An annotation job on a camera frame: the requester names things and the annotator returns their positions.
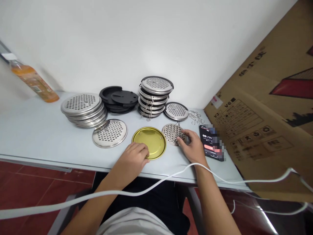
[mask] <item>white shirt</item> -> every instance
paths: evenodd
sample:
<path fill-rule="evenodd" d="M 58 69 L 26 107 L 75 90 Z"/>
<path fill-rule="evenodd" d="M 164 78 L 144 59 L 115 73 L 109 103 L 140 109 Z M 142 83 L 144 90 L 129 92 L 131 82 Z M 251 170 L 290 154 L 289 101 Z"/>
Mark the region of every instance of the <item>white shirt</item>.
<path fill-rule="evenodd" d="M 173 235 L 158 217 L 138 207 L 124 209 L 101 224 L 96 235 L 108 234 Z"/>

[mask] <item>lap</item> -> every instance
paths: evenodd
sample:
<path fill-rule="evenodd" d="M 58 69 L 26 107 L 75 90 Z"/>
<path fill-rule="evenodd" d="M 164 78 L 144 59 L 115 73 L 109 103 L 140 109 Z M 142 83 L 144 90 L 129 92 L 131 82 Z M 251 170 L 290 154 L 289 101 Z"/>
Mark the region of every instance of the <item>lap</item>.
<path fill-rule="evenodd" d="M 96 190 L 101 180 L 106 175 L 107 173 L 97 172 L 93 191 Z M 124 189 L 124 191 L 133 193 L 141 192 L 156 182 L 158 182 L 158 180 L 137 177 Z M 179 208 L 175 183 L 172 181 L 164 181 L 141 196 L 132 197 L 118 195 L 108 208 L 103 217 L 102 223 L 112 215 L 129 207 L 139 207 L 150 211 L 174 234 L 187 234 L 189 230 L 189 219 L 182 213 L 182 208 Z"/>

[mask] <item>plastic bottle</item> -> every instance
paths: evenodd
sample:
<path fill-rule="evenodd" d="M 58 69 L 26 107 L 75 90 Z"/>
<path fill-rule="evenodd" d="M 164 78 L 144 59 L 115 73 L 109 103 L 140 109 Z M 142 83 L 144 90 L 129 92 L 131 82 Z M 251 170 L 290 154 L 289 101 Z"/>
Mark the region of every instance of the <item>plastic bottle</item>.
<path fill-rule="evenodd" d="M 3 57 L 10 62 L 11 71 L 36 92 L 45 102 L 52 103 L 59 99 L 59 96 L 29 65 L 21 63 L 12 53 L 3 53 Z"/>

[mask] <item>stainless steel lid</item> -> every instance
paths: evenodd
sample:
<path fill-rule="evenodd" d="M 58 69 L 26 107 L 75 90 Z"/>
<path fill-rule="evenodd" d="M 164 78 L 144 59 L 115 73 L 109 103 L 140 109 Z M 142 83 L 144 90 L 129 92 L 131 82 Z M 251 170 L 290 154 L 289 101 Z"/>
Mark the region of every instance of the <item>stainless steel lid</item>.
<path fill-rule="evenodd" d="M 75 124 L 87 125 L 87 124 L 89 124 L 89 123 L 91 123 L 91 122 L 97 121 L 98 119 L 102 118 L 102 116 L 105 116 L 106 112 L 107 112 L 107 111 L 106 111 L 105 109 L 102 109 L 101 112 L 100 112 L 97 116 L 92 117 L 92 118 L 87 119 L 87 120 L 82 120 L 82 121 L 75 121 L 75 120 L 72 120 L 72 119 L 69 118 L 69 117 L 68 117 L 67 119 L 68 119 L 70 122 L 75 123 Z"/>
<path fill-rule="evenodd" d="M 139 105 L 142 106 L 143 108 L 146 108 L 146 109 L 151 110 L 151 111 L 156 111 L 156 110 L 160 110 L 160 109 L 164 108 L 164 105 L 151 106 L 151 104 L 144 104 L 144 103 L 140 100 L 140 97 L 138 98 L 138 103 L 139 103 Z"/>
<path fill-rule="evenodd" d="M 184 121 L 188 118 L 188 109 L 180 103 L 169 102 L 165 105 L 164 114 L 175 121 Z"/>
<path fill-rule="evenodd" d="M 145 99 L 149 99 L 149 100 L 163 100 L 163 99 L 166 99 L 168 94 L 166 95 L 161 95 L 161 96 L 158 96 L 158 95 L 151 95 L 151 94 L 147 94 L 147 91 L 145 91 L 144 89 L 142 89 L 141 85 L 139 85 L 139 94 L 144 97 Z"/>
<path fill-rule="evenodd" d="M 164 111 L 164 109 L 165 109 L 165 107 L 163 107 L 162 109 L 153 111 L 153 110 L 150 109 L 150 107 L 145 107 L 145 106 L 142 107 L 141 105 L 139 106 L 139 108 L 140 108 L 143 112 L 145 112 L 145 113 L 147 113 L 147 114 L 160 114 L 160 113 L 162 113 L 162 112 Z"/>
<path fill-rule="evenodd" d="M 186 142 L 186 135 L 182 133 L 182 128 L 177 124 L 167 124 L 162 128 L 162 133 L 169 144 L 178 146 L 177 137 L 181 137 Z"/>
<path fill-rule="evenodd" d="M 108 116 L 100 97 L 93 93 L 77 94 L 66 99 L 61 104 L 61 111 L 80 128 L 101 125 Z"/>
<path fill-rule="evenodd" d="M 141 81 L 144 90 L 155 95 L 166 95 L 174 89 L 173 83 L 163 77 L 149 76 Z"/>
<path fill-rule="evenodd" d="M 139 99 L 141 99 L 143 102 L 147 103 L 147 104 L 151 104 L 151 105 L 162 105 L 162 104 L 165 104 L 168 100 L 169 100 L 169 97 L 167 96 L 166 99 L 163 99 L 163 100 L 160 100 L 160 101 L 155 101 L 155 100 L 147 100 L 145 98 L 143 98 L 141 95 L 139 95 Z"/>
<path fill-rule="evenodd" d="M 92 128 L 101 125 L 108 117 L 108 112 L 106 112 L 103 116 L 101 116 L 97 121 L 85 123 L 85 124 L 75 124 L 79 128 Z"/>
<path fill-rule="evenodd" d="M 158 116 L 161 115 L 161 113 L 159 113 L 159 114 L 149 114 L 149 113 L 146 113 L 146 112 L 142 111 L 142 109 L 141 109 L 140 107 L 138 107 L 138 111 L 139 111 L 139 113 L 140 113 L 142 116 L 148 117 L 149 120 L 150 120 L 151 118 L 154 118 L 154 117 L 156 118 L 156 117 L 158 117 Z"/>
<path fill-rule="evenodd" d="M 101 148 L 111 148 L 120 144 L 127 136 L 126 124 L 118 119 L 106 120 L 92 133 L 92 141 Z"/>
<path fill-rule="evenodd" d="M 84 121 L 84 120 L 88 120 L 91 119 L 97 115 L 99 115 L 101 113 L 101 111 L 103 111 L 104 108 L 104 104 L 101 103 L 100 106 L 98 107 L 98 109 L 96 109 L 94 112 L 92 112 L 91 114 L 87 114 L 87 115 L 82 115 L 82 116 L 77 116 L 77 117 L 71 117 L 69 115 L 65 115 L 68 119 L 71 119 L 73 121 Z"/>
<path fill-rule="evenodd" d="M 61 104 L 62 113 L 71 116 L 81 116 L 95 111 L 101 105 L 101 99 L 97 94 L 82 93 L 74 95 Z"/>

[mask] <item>gold metal lid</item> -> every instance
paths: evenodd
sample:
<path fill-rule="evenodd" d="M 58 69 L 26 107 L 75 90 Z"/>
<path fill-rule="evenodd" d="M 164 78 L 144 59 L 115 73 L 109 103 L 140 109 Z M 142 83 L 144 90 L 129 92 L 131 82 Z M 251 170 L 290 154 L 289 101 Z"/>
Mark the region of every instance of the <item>gold metal lid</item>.
<path fill-rule="evenodd" d="M 144 143 L 148 146 L 150 155 L 146 158 L 155 160 L 166 150 L 166 139 L 161 131 L 154 127 L 143 127 L 137 130 L 132 142 Z"/>

